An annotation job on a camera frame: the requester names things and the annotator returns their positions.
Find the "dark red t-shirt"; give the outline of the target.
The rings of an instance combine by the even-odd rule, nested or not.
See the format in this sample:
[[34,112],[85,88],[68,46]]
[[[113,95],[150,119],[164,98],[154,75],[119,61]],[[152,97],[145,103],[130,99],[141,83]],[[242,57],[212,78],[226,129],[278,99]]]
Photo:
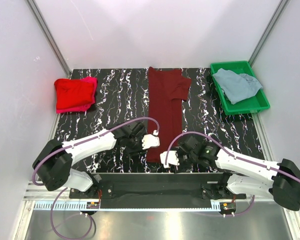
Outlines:
[[181,69],[148,69],[148,116],[159,123],[160,145],[147,151],[147,162],[160,163],[160,154],[182,133],[182,102],[188,99],[191,83]]

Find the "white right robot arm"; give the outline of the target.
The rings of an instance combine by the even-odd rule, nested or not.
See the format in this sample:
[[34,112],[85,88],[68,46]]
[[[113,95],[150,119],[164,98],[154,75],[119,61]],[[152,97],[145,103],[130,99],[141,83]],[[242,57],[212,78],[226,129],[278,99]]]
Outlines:
[[222,146],[212,137],[191,131],[177,147],[169,148],[165,163],[182,162],[212,167],[222,173],[219,180],[201,185],[206,199],[234,199],[239,195],[271,198],[281,207],[300,210],[300,169],[283,159],[281,162],[250,157]]

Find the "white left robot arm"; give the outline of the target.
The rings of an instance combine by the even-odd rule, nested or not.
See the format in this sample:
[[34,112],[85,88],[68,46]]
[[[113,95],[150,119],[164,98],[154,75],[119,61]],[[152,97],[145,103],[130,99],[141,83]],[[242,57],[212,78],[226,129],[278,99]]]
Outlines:
[[75,170],[73,165],[100,152],[123,147],[128,154],[144,151],[142,140],[147,135],[146,127],[141,122],[132,122],[111,132],[102,129],[95,134],[71,140],[52,139],[44,146],[32,168],[48,191],[61,187],[80,191],[85,197],[93,198],[98,193],[97,180],[85,170]]

